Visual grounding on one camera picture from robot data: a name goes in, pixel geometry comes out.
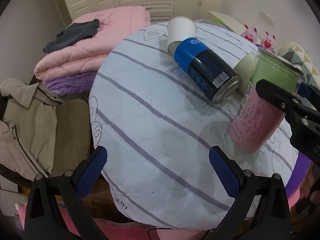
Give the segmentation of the person's right hand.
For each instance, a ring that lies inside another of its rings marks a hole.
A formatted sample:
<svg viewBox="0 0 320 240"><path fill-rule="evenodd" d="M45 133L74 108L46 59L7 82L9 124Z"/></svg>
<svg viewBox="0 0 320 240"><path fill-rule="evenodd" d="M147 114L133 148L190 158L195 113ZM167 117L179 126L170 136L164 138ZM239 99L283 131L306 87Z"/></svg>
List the person's right hand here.
<svg viewBox="0 0 320 240"><path fill-rule="evenodd" d="M319 204L319 190L310 193L311 188L315 184L315 175L313 174L315 164L313 162L310 163L310 166L305 174L304 180L300 186L299 190L299 199L302 200L304 198L310 198L310 201L313 204Z"/></svg>

